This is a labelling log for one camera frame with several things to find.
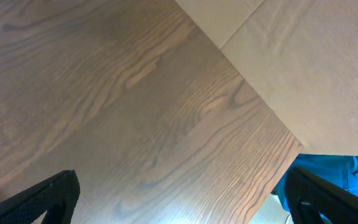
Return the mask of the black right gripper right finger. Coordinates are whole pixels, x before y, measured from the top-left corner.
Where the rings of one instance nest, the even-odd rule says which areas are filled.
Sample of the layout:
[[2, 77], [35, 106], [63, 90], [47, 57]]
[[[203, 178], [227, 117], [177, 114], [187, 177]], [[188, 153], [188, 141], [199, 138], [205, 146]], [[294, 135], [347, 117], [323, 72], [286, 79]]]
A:
[[291, 168], [284, 193], [296, 224], [358, 223], [358, 197], [302, 168]]

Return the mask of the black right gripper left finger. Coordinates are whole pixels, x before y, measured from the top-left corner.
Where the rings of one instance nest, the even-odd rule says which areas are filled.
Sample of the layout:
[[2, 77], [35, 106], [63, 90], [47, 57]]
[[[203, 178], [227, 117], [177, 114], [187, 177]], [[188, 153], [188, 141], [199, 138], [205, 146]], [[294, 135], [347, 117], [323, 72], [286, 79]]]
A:
[[45, 215], [42, 223], [70, 224], [80, 196], [74, 170], [63, 170], [0, 203], [0, 224], [32, 223]]

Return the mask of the cardboard box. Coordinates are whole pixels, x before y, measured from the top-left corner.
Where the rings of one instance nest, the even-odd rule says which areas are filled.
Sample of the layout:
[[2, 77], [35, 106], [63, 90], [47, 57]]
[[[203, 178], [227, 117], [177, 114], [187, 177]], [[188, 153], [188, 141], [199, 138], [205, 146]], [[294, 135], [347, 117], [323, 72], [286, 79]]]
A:
[[307, 154], [358, 156], [358, 0], [181, 0]]

